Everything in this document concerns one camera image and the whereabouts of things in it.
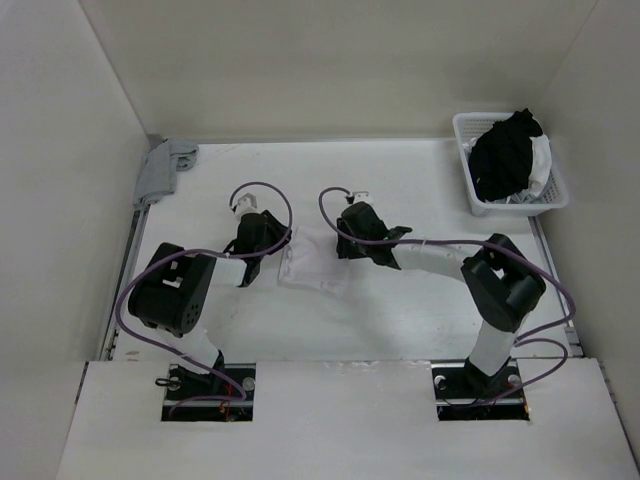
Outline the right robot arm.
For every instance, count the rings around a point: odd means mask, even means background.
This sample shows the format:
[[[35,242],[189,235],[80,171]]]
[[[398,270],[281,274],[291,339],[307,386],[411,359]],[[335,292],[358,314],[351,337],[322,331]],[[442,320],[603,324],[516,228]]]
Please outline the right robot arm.
[[[401,244],[412,229],[387,228],[367,201],[349,200],[336,220],[340,231],[336,252],[340,259],[369,258],[395,270],[425,271],[464,283],[482,318],[475,345],[461,369],[440,374],[434,383],[439,398],[488,399],[504,388],[512,345],[522,323],[546,291],[543,278],[511,256],[522,252],[512,240],[495,233],[470,253],[463,245]]]

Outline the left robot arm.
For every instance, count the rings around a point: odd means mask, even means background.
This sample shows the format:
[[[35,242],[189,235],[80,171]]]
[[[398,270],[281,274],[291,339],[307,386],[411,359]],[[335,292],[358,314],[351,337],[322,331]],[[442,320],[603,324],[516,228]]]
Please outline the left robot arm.
[[[291,222],[283,224],[267,210],[248,210],[239,215],[236,237],[223,251],[206,253],[163,242],[147,268],[131,282],[128,313],[162,337],[154,340],[126,326],[121,329],[181,359],[173,375],[178,390],[192,387],[206,399],[219,395],[225,385],[233,393],[243,393],[238,382],[226,374],[223,354],[208,339],[199,320],[209,289],[251,285],[263,258],[289,243],[291,227]]]

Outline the white plastic basket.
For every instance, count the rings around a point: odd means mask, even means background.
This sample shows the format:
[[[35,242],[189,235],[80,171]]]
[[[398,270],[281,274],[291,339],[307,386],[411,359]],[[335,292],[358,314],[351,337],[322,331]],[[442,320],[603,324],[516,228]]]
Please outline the white plastic basket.
[[[473,138],[479,138],[491,129],[497,121],[509,118],[512,112],[467,112],[457,113],[453,119],[453,129],[460,161],[462,164],[466,196],[470,212],[476,217],[523,218],[536,217],[547,211],[562,209],[569,203],[569,193],[562,178],[559,165],[553,161],[549,179],[539,196],[530,203],[487,203],[477,198],[468,167],[469,153],[464,145]]]

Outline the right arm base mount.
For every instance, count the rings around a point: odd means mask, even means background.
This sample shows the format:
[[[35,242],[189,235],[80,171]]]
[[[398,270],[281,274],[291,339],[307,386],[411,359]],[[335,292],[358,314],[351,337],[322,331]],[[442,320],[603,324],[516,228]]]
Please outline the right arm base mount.
[[[431,365],[437,417],[441,421],[528,421],[524,392],[518,390],[496,397],[519,386],[520,371],[509,361],[485,382],[472,374],[463,362]]]

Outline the white tank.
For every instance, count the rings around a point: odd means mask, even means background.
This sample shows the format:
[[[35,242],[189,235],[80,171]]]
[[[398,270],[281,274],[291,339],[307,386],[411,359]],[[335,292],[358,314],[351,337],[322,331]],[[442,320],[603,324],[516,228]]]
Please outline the white tank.
[[[507,204],[530,204],[537,202],[547,189],[553,158],[550,141],[546,135],[530,138],[532,143],[532,167],[527,187],[507,198]]]
[[[298,226],[283,249],[279,283],[342,296],[349,283],[350,263],[338,258],[336,247],[337,238],[331,232]]]

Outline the black tank top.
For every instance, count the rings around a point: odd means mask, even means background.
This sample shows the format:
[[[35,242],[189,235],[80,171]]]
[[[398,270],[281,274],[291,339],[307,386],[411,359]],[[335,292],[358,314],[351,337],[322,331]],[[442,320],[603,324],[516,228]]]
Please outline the black tank top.
[[[471,148],[468,165],[480,201],[506,199],[528,188],[533,166],[532,138],[543,130],[524,109],[496,121]]]

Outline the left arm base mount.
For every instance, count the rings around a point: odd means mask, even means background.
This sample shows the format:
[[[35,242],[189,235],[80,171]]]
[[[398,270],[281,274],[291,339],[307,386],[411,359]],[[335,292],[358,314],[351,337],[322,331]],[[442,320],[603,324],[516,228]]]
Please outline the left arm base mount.
[[[250,422],[256,391],[255,364],[228,364],[223,373],[239,384],[245,396],[228,380],[211,373],[194,373],[172,364],[155,379],[164,390],[161,420],[164,422]]]

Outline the right metal table rail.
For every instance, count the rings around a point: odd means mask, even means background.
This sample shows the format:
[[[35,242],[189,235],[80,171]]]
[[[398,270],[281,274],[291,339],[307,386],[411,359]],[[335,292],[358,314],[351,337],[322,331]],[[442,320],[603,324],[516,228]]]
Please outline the right metal table rail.
[[[531,231],[534,236],[539,254],[541,256],[543,268],[557,282],[560,282],[560,277],[558,275],[558,271],[549,247],[547,237],[543,230],[541,220],[538,217],[529,217],[528,220],[529,220]],[[561,293],[555,286],[550,287],[548,291],[552,292],[554,306],[558,307],[561,311],[560,317],[561,318],[566,317],[570,313],[570,305],[566,297],[564,296],[564,294]],[[579,335],[576,331],[574,322],[572,320],[566,321],[561,326],[550,327],[543,330],[544,335],[549,335],[551,332],[561,333],[560,339],[566,343],[566,347],[571,357],[574,357],[574,358],[584,357],[584,350],[582,348]]]

